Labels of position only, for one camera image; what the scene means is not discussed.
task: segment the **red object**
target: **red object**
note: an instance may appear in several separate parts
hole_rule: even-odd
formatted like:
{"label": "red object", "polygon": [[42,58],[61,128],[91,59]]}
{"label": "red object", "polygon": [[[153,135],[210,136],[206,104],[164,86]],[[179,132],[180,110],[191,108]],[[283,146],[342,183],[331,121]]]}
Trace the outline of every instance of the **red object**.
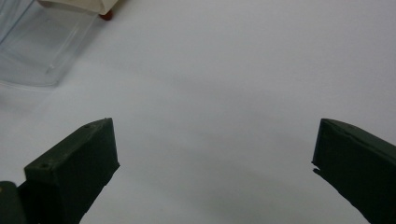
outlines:
{"label": "red object", "polygon": [[111,21],[113,19],[113,11],[109,10],[105,15],[99,15],[99,17],[104,21]]}

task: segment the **white surface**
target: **white surface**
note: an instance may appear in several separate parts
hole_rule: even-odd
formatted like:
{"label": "white surface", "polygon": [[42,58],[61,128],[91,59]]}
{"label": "white surface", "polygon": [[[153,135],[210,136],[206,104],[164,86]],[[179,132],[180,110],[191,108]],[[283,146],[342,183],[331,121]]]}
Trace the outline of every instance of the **white surface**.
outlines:
{"label": "white surface", "polygon": [[0,86],[0,179],[111,117],[121,168],[82,224],[367,223],[310,162],[321,118],[396,143],[395,9],[124,1],[56,89]]}

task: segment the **clear plastic box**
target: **clear plastic box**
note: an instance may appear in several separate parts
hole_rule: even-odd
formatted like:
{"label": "clear plastic box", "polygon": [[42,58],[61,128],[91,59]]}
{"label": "clear plastic box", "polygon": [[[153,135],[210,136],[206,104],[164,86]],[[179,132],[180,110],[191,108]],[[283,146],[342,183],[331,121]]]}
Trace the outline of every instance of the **clear plastic box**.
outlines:
{"label": "clear plastic box", "polygon": [[0,0],[0,80],[56,84],[97,13],[59,3]]}

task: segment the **white background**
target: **white background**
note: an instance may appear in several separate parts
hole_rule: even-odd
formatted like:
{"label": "white background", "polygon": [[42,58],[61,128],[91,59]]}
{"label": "white background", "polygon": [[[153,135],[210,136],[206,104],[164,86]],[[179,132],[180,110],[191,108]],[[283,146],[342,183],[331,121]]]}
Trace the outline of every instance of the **white background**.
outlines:
{"label": "white background", "polygon": [[0,86],[0,179],[113,118],[82,224],[367,223],[312,172],[319,120],[396,143],[393,0],[126,0],[52,90]]}

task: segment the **transparent plastic container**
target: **transparent plastic container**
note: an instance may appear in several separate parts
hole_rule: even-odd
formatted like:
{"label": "transparent plastic container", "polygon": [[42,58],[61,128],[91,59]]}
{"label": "transparent plastic container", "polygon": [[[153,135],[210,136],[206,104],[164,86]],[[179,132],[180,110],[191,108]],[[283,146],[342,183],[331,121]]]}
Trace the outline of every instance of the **transparent plastic container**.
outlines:
{"label": "transparent plastic container", "polygon": [[56,84],[97,13],[58,3],[0,0],[0,80]]}

